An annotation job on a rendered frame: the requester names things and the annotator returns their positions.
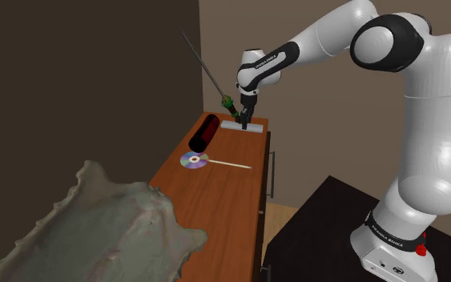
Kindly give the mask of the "dark red cylinder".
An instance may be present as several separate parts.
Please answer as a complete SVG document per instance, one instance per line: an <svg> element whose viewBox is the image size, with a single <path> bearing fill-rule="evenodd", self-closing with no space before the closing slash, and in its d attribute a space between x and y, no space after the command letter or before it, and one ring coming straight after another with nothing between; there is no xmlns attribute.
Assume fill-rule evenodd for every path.
<svg viewBox="0 0 451 282"><path fill-rule="evenodd" d="M204 152L212 141L219 125L219 118L216 115L209 114L189 140L188 146L190 149L197 153Z"/></svg>

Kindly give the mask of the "black robot stand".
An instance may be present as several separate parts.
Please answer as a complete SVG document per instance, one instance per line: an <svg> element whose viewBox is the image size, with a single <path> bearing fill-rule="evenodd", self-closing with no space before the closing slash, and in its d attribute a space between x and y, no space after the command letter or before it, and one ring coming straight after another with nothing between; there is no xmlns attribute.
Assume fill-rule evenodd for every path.
<svg viewBox="0 0 451 282"><path fill-rule="evenodd" d="M350 235L378 201L329 176L268 244L260 282L385 282L365 270ZM438 282L451 282L451 236L429 227Z"/></svg>

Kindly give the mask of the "brown wooden chest of drawers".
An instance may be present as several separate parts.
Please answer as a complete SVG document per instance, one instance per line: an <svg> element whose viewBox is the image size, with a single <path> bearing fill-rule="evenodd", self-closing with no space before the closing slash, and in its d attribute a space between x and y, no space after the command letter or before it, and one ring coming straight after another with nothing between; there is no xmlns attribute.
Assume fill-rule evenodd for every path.
<svg viewBox="0 0 451 282"><path fill-rule="evenodd" d="M180 226L207 233L207 243L191 254L177 282L258 282L270 136L219 128L207 147L209 158L252 169L218 163L185 168L180 158L205 117L197 119L150 182L171 199Z"/></svg>

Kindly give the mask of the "grey flat rectangular slab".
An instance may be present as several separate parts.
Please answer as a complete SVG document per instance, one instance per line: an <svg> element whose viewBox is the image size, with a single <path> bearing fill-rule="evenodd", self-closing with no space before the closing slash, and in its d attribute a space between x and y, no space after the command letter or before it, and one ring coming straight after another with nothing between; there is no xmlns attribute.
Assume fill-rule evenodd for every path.
<svg viewBox="0 0 451 282"><path fill-rule="evenodd" d="M237 123L235 121L227 121L227 120L222 121L220 127L223 129L248 131L255 133L262 133L264 130L264 126L261 124L247 123L245 126L243 126L242 124Z"/></svg>

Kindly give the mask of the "shiny compact disc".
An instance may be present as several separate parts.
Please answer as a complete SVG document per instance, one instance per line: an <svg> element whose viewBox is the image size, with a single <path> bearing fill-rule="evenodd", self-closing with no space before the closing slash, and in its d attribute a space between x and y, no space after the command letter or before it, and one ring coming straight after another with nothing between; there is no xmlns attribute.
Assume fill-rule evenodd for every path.
<svg viewBox="0 0 451 282"><path fill-rule="evenodd" d="M209 157L205 153L197 153L189 151L180 158L180 164L188 169L198 169L204 167L209 160Z"/></svg>

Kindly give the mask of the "grey-green spiky shell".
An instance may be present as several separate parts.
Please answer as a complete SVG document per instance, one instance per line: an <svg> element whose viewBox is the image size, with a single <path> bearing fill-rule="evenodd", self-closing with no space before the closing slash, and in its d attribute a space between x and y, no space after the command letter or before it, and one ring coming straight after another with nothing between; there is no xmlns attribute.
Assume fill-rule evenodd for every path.
<svg viewBox="0 0 451 282"><path fill-rule="evenodd" d="M159 187L114 183L86 161L65 199L0 260L0 282L177 282L203 229L181 227Z"/></svg>

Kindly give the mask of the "pale thin stick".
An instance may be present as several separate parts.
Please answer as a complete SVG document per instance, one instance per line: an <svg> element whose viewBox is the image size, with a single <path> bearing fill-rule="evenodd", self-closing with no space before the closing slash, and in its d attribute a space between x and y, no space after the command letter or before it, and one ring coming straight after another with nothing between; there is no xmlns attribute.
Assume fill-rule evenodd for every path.
<svg viewBox="0 0 451 282"><path fill-rule="evenodd" d="M214 159L209 159L208 162L209 163L218 163L218 164L227 165L227 166L231 166L231 167L240 167L240 168L245 168L245 169L252 169L252 167L247 166L247 165L238 164L238 163L229 163L229 162L224 162L224 161L219 161L219 160L214 160Z"/></svg>

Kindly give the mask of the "sword with green hilt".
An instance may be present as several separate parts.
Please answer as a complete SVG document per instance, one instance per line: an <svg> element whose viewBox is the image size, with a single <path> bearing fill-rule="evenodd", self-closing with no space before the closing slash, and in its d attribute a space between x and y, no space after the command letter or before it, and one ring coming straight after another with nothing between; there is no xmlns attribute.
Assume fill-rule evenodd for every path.
<svg viewBox="0 0 451 282"><path fill-rule="evenodd" d="M221 96L221 102L220 102L221 106L229 111L231 117L234 119L234 121L236 123L239 123L240 122L240 114L239 114L239 112L236 110L236 108L234 106L233 99L230 96L224 94L224 92L220 88L219 84L216 82L215 78L213 77L212 73L209 71L209 69L205 65L204 61L201 59L200 55L195 50L195 48L193 47L193 45L191 44L190 40L185 35L185 33L182 30L179 30L179 32L183 36L183 38L184 38L185 42L187 43L187 45L189 46L191 52L194 54L194 56L199 61L199 64L201 65L201 67L203 68L205 73L207 74L208 78L211 80L212 84L215 86L216 90L220 94L220 96Z"/></svg>

